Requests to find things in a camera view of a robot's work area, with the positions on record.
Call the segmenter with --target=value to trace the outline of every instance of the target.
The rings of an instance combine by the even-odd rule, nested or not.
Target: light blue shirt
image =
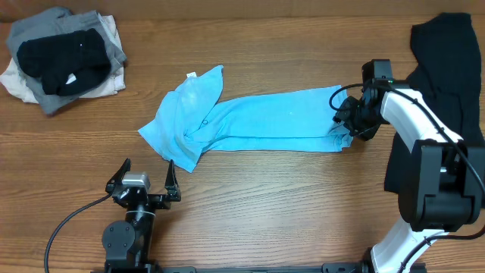
[[[340,86],[217,103],[222,70],[219,65],[200,77],[188,77],[164,97],[155,119],[139,130],[166,160],[192,172],[210,149],[340,152],[350,146],[349,131],[332,120],[335,110],[328,105]],[[341,92],[333,104],[342,104],[346,97]]]

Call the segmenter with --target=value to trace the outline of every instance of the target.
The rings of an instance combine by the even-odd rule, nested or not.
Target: gray clothing
[[[70,11],[65,8],[50,8],[40,14],[14,22],[7,39],[7,47],[20,70],[17,51],[22,42],[93,28],[105,41],[106,55],[111,62],[110,74],[113,74],[123,67],[123,62],[127,60],[127,56],[110,40],[99,18],[100,16],[96,11],[71,15]],[[72,96],[46,95],[38,78],[32,78],[26,74],[23,76],[27,79],[27,87],[32,90],[33,95],[47,115],[53,114],[60,107],[91,91],[91,89],[88,89]]]

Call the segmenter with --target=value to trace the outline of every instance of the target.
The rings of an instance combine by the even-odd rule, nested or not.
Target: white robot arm
[[[389,60],[368,62],[362,67],[362,78],[361,99],[350,96],[341,108],[335,108],[330,99],[330,106],[337,110],[334,120],[364,141],[374,137],[381,124],[391,124],[411,154],[402,166],[406,183],[399,191],[401,218],[372,247],[362,268],[374,273],[413,272],[411,265],[434,242],[427,238],[447,235],[477,220],[485,150],[466,146],[427,107],[420,92],[395,81]],[[468,168],[463,156],[457,156],[458,149],[466,154]],[[471,175],[470,165],[479,178]]]

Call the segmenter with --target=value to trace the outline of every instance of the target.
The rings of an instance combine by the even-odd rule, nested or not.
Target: table surface
[[[163,192],[168,162],[137,130],[186,73],[223,64],[221,101],[358,83],[372,58],[391,59],[395,77],[405,78],[416,66],[411,26],[429,19],[119,21],[129,61],[127,88],[116,96],[82,99],[48,118],[0,87],[0,272],[43,272],[54,228],[104,196],[125,158],[132,170],[149,173],[153,193]],[[485,52],[485,16],[473,21]],[[9,29],[0,24],[2,41]],[[10,55],[0,47],[4,69]],[[383,191],[394,133],[382,126],[372,141],[355,140],[341,153],[207,152],[192,174],[177,168],[183,201],[158,213],[152,258],[198,268],[358,261],[399,217],[397,195]],[[102,232],[123,218],[112,202],[73,218],[52,246],[51,272],[100,269]],[[460,233],[483,224],[482,215]],[[483,271],[484,243],[437,242],[422,261],[431,272]]]

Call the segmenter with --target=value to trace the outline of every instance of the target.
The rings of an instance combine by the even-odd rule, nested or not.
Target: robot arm
[[[418,104],[466,151],[468,160],[482,177],[485,152],[483,147],[466,146],[426,106],[420,92],[395,81],[389,60],[364,64],[362,77],[362,98],[346,99],[334,120],[342,121],[351,135],[364,141],[370,140],[381,124],[391,124],[411,154],[408,164],[402,166],[408,176],[399,192],[401,218],[384,240],[371,249],[366,266],[376,273],[401,270],[406,273],[432,242],[403,265],[405,257],[416,246],[428,237],[445,235],[457,231],[463,224],[474,223],[482,199],[480,188],[465,164]]]
[[[105,273],[161,273],[157,262],[149,259],[155,212],[170,209],[182,199],[174,161],[165,180],[167,194],[150,194],[150,180],[145,172],[130,171],[127,158],[120,170],[106,183],[106,192],[127,210],[124,221],[106,227],[102,243],[106,251]]]
[[[445,133],[457,143],[462,137],[450,130],[440,119],[427,107],[423,95],[413,89],[396,89],[423,105],[432,115]],[[393,93],[386,92],[383,97],[380,114],[385,121],[391,123],[401,136],[402,140],[412,152],[416,140],[436,140],[438,143],[447,143],[444,137],[437,132],[427,116],[406,98]]]

